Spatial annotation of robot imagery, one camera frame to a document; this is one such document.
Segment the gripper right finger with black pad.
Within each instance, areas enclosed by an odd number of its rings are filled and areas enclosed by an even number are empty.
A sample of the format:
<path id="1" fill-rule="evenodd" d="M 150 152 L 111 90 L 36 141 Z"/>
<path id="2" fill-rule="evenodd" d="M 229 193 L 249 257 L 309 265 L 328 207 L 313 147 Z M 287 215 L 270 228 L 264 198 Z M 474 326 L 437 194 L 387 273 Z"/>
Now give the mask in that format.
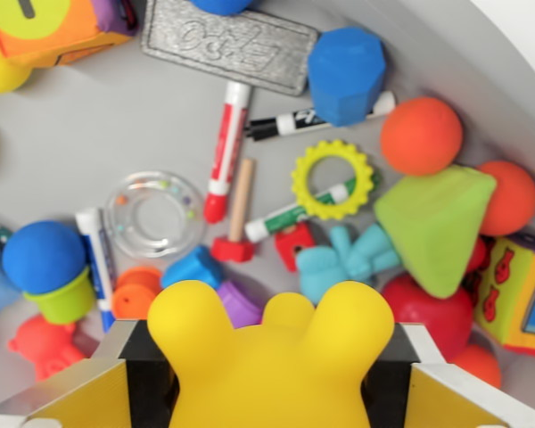
<path id="1" fill-rule="evenodd" d="M 424 325 L 395 325 L 361 390 L 373 427 L 535 427 L 534 408 L 447 363 Z"/>

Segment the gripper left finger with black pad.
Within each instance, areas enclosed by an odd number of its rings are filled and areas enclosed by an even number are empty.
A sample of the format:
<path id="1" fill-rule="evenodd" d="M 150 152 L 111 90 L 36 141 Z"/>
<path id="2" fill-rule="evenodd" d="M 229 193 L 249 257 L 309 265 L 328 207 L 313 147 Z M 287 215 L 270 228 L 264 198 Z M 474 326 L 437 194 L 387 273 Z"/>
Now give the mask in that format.
<path id="1" fill-rule="evenodd" d="M 91 358 L 0 402 L 0 427 L 167 427 L 177 395 L 147 322 L 117 321 Z"/>

